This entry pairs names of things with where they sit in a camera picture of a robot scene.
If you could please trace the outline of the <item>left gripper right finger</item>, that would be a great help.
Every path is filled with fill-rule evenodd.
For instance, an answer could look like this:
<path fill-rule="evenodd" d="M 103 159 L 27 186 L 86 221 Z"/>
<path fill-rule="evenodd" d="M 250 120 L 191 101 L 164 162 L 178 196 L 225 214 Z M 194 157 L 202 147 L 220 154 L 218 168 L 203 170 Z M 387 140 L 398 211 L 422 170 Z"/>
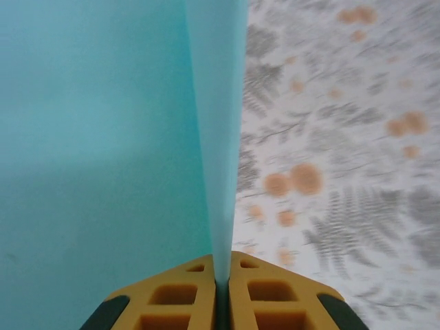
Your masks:
<path fill-rule="evenodd" d="M 242 252 L 232 253 L 231 329 L 363 330 L 332 287 Z"/>

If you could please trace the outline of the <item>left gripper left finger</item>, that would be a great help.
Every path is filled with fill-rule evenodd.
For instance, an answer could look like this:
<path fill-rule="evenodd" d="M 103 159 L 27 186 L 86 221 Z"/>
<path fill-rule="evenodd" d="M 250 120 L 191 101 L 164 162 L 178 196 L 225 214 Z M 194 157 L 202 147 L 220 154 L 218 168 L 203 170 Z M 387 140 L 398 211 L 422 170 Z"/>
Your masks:
<path fill-rule="evenodd" d="M 82 329 L 215 328 L 216 285 L 207 254 L 110 294 Z"/>

